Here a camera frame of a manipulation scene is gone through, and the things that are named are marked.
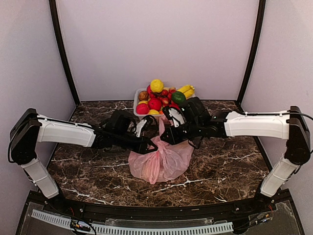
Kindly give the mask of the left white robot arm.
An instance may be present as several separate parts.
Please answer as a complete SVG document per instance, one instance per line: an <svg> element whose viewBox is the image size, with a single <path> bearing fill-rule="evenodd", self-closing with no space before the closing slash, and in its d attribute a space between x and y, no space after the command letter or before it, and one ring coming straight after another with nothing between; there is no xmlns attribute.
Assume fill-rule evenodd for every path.
<svg viewBox="0 0 313 235"><path fill-rule="evenodd" d="M153 122L148 115L139 123L125 110L115 110L98 125L57 120L39 115L29 108L10 131L8 161L21 166L58 213L66 213L69 203L36 153L39 142L74 144L92 149L118 146L138 154L158 150L158 146L141 132Z"/></svg>

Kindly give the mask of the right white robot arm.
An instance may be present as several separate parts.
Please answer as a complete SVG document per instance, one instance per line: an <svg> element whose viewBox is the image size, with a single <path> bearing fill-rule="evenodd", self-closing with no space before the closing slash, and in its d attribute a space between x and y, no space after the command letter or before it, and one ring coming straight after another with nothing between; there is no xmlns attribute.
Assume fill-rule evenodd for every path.
<svg viewBox="0 0 313 235"><path fill-rule="evenodd" d="M160 136L171 145L196 137L228 138L253 136L286 141L286 152L260 185L260 194L250 200L250 209L261 212L278 189L311 157L310 131L305 114L292 106L276 113L218 112L211 116L207 111L194 112L191 108L169 108L166 115L173 121Z"/></svg>

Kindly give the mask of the pink plastic bag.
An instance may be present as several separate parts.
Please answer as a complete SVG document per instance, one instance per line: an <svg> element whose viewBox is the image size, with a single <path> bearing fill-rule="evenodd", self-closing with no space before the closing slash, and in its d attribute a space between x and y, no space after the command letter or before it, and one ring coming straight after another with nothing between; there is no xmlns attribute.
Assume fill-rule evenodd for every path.
<svg viewBox="0 0 313 235"><path fill-rule="evenodd" d="M182 175L189 167L194 148L188 141L170 145L160 139L152 138L158 150L148 154L130 152L128 163L131 174L151 185L167 182Z"/></svg>

